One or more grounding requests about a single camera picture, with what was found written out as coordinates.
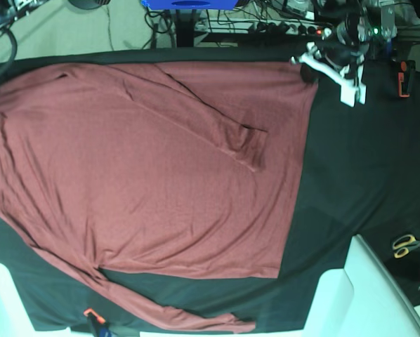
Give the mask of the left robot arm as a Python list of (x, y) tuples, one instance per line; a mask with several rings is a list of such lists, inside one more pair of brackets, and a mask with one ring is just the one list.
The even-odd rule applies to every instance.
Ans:
[(322, 73), (340, 86), (340, 101), (350, 107), (365, 104), (367, 87), (362, 82), (365, 61), (374, 45), (386, 44), (397, 35), (395, 2), (312, 1), (314, 11), (336, 22), (322, 28), (317, 41), (306, 44), (306, 52), (291, 58)]

